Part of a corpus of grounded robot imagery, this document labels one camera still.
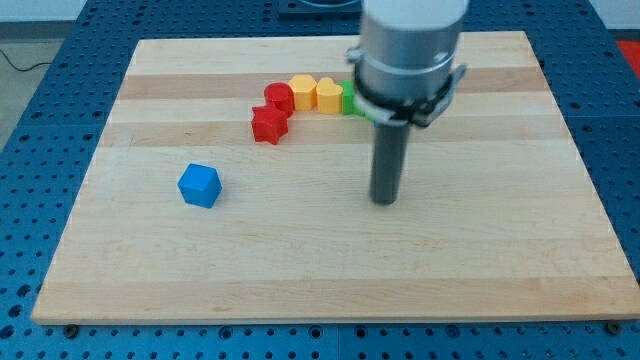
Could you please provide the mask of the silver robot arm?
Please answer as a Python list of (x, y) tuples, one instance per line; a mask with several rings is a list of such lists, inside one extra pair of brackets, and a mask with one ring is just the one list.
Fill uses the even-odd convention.
[(453, 68), (468, 0), (368, 0), (354, 66), (354, 103), (378, 126), (429, 126), (451, 104), (466, 67)]

